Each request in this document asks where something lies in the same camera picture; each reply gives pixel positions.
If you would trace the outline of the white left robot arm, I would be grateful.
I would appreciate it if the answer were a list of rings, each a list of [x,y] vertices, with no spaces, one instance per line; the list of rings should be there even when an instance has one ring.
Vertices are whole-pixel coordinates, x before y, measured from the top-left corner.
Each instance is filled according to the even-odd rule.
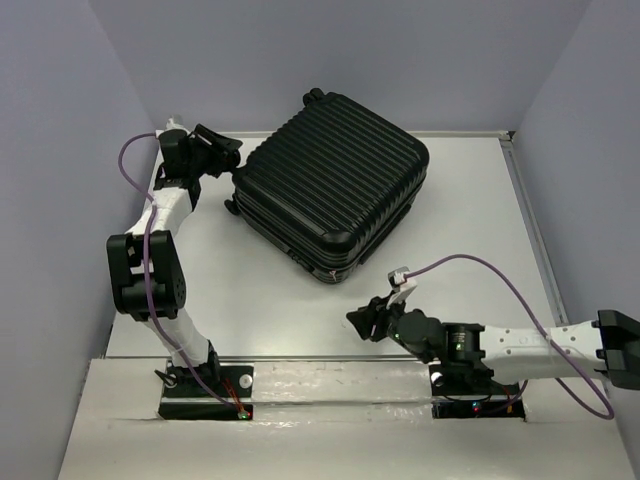
[[[187,129],[170,121],[161,131],[131,137],[120,151],[143,139],[157,142],[162,161],[151,187],[123,176],[144,195],[146,207],[132,227],[106,242],[114,305],[144,324],[167,349],[172,367],[162,377],[166,386],[188,383],[198,394],[209,395],[220,386],[220,362],[186,311],[187,284],[175,238],[197,206],[202,177],[234,172],[243,143],[201,124]]]

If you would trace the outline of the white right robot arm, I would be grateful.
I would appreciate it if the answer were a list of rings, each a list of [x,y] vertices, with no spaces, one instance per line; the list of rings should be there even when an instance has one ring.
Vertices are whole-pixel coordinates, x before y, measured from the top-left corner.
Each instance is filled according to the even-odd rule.
[[[437,362],[446,383],[482,392],[494,382],[605,378],[617,388],[639,388],[639,321],[618,311],[541,333],[477,323],[446,323],[404,302],[375,297],[346,314],[365,341],[394,341],[424,364]]]

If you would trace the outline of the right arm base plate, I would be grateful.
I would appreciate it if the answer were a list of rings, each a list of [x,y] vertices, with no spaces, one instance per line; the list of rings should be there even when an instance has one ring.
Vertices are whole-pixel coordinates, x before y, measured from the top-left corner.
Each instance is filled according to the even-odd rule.
[[[436,420],[526,418],[519,383],[465,378],[440,364],[429,366],[432,417]]]

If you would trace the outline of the black ribbed hard-shell suitcase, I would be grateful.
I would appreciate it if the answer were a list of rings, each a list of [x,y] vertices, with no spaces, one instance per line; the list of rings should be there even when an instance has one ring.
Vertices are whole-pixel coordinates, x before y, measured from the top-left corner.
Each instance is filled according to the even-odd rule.
[[[339,284],[408,214],[429,161],[410,133],[313,88],[233,173],[225,206],[318,281]]]

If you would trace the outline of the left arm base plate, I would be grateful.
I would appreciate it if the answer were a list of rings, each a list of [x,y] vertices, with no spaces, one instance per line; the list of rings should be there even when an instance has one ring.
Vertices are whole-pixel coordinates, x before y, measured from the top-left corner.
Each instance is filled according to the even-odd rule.
[[[155,370],[162,382],[158,415],[164,420],[251,421],[254,406],[252,364],[223,364],[220,381],[204,377],[211,395],[194,379],[179,376],[170,362],[164,370]]]

